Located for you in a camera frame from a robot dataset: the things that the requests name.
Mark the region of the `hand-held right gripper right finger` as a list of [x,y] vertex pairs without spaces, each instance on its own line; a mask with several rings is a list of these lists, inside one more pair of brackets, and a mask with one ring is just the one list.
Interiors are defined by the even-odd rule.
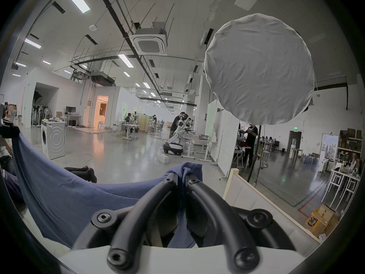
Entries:
[[297,250],[266,209],[229,205],[195,178],[186,184],[186,226],[198,248],[223,248],[229,272],[290,272]]

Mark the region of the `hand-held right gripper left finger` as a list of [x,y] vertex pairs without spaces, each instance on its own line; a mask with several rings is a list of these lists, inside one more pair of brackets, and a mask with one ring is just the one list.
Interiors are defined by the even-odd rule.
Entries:
[[167,248],[178,228],[177,177],[170,173],[133,206],[95,212],[71,250],[109,245],[106,263],[113,272],[137,272],[142,246]]

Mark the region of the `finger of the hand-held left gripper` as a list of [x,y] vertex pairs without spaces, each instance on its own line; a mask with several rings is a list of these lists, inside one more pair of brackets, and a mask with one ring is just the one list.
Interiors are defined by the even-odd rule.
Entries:
[[0,135],[4,139],[13,139],[17,138],[20,134],[20,129],[18,126],[14,125],[1,125],[0,126]]

